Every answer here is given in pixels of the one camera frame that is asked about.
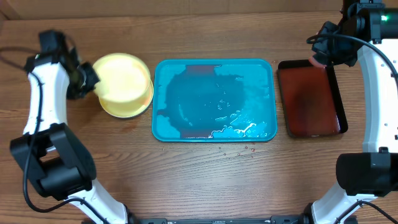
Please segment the yellow-green plate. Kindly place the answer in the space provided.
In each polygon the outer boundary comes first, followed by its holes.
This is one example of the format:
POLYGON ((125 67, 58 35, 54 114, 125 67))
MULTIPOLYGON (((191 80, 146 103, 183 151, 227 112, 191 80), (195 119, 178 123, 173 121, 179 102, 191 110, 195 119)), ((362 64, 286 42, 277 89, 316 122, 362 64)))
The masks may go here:
POLYGON ((133 118, 135 116, 139 116, 146 109, 148 109, 149 105, 152 103, 154 95, 154 85, 151 80, 149 80, 148 90, 140 96, 138 99, 134 101, 130 101, 127 103, 113 103, 111 101, 106 101, 103 99, 99 99, 99 103, 101 107, 110 114, 111 116, 128 119, 133 118))
POLYGON ((113 53, 93 65, 99 82, 94 93, 107 103, 132 103, 153 89, 150 71, 138 57, 113 53))

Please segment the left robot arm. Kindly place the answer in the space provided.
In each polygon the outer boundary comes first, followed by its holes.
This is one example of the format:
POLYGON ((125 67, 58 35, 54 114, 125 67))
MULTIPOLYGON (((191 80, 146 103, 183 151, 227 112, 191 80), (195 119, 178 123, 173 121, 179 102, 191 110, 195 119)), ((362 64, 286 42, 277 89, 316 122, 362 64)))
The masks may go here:
POLYGON ((83 98, 99 78, 90 63, 57 30, 39 34, 40 52, 22 70, 30 83, 30 111, 23 135, 10 142, 23 171, 26 204, 39 213, 72 204, 93 223, 134 223, 127 206, 96 178, 94 160, 67 125, 67 100, 83 98))

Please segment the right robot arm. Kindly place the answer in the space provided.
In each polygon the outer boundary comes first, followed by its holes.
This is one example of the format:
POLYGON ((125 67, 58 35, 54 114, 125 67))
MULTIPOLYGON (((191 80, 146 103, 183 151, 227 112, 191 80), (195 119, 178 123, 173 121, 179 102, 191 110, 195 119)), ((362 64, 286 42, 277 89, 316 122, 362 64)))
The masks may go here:
POLYGON ((342 154, 337 182, 307 206, 301 223, 344 223, 372 200, 397 190, 397 9, 378 0, 344 0, 338 24, 307 39, 317 67, 359 63, 366 128, 361 153, 342 154))

